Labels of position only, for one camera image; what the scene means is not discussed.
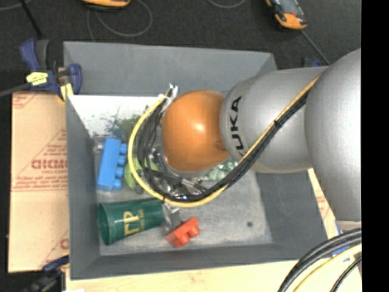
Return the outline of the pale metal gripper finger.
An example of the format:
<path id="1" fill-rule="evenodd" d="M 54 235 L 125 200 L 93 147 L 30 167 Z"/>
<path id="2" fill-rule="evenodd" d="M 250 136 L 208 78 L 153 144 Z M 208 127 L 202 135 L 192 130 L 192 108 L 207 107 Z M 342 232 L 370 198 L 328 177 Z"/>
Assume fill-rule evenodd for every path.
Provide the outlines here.
<path id="1" fill-rule="evenodd" d="M 179 226 L 181 224 L 180 209 L 178 207 L 165 204 L 164 213 L 167 225 Z"/>

